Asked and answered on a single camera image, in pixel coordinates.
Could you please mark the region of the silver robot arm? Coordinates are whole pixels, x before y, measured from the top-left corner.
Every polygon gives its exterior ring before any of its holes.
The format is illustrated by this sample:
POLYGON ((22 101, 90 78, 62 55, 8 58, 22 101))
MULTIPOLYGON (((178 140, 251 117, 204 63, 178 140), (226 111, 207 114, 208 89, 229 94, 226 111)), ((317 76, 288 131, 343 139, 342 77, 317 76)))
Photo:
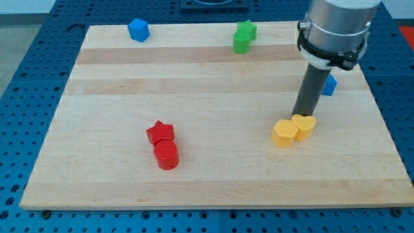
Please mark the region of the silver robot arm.
POLYGON ((371 22, 381 0, 312 0, 297 24, 297 46, 310 65, 349 71, 367 49, 371 22))

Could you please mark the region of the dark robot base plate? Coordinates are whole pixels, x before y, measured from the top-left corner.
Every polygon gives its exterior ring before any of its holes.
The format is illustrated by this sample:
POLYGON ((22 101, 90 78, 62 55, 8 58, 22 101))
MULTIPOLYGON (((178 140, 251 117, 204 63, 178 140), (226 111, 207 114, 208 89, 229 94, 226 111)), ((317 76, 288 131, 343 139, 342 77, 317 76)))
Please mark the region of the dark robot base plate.
POLYGON ((180 10, 247 10, 248 0, 180 0, 180 10))

